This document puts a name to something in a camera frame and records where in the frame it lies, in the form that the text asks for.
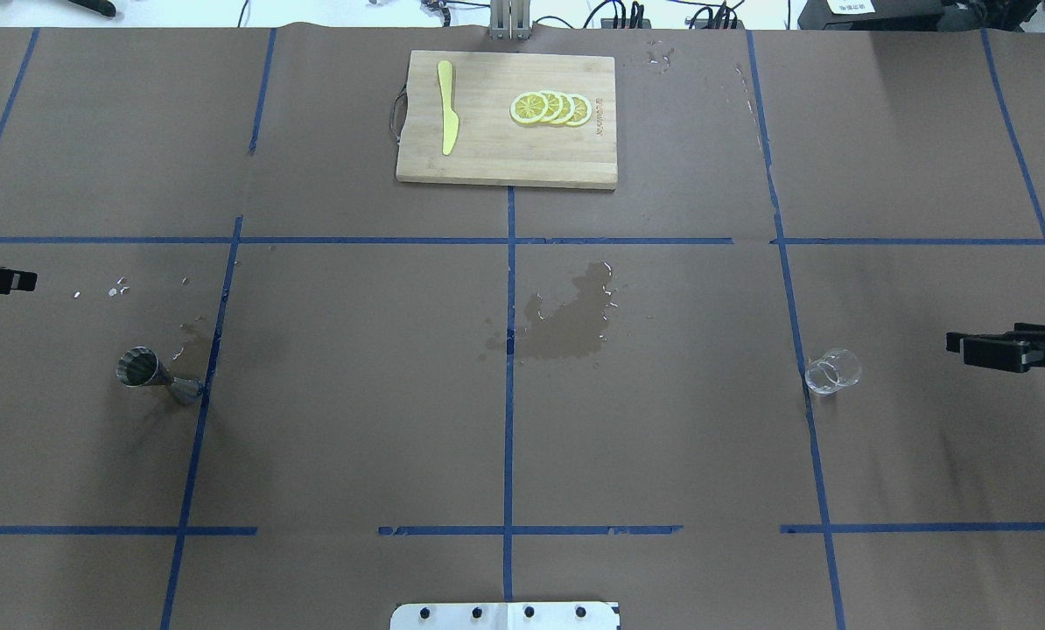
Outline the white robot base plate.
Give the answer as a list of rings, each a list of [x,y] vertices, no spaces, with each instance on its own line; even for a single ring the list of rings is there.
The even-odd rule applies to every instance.
[[[619,605],[603,601],[410,603],[390,629],[620,629]]]

